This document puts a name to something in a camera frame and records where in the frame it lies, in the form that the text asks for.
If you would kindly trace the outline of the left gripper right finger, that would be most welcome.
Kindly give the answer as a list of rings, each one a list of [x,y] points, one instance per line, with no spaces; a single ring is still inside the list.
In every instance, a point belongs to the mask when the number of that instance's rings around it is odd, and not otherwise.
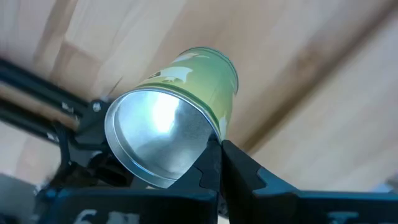
[[[398,224],[397,194],[299,190],[231,141],[222,148],[231,224]]]

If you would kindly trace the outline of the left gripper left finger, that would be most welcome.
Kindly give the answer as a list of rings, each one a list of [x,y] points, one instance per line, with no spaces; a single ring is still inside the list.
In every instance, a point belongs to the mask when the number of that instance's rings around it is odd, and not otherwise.
[[[217,224],[221,146],[208,142],[167,189],[65,188],[52,196],[46,224]]]

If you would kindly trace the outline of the pale green tin can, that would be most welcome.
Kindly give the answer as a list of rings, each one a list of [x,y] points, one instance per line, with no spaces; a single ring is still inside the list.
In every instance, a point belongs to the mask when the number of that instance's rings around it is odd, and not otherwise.
[[[166,189],[207,142],[228,135],[239,78],[219,50],[194,47],[117,97],[104,119],[111,152],[133,175]]]

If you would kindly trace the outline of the black aluminium table frame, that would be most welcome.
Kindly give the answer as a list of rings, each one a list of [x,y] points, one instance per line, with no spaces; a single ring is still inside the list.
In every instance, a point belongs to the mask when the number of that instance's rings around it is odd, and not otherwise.
[[[88,103],[1,58],[0,82],[48,104],[77,121],[77,130],[67,128],[69,143],[77,149],[102,151],[107,148],[104,117],[109,103],[102,100]],[[9,101],[0,100],[0,119],[54,144],[58,143],[53,121]]]

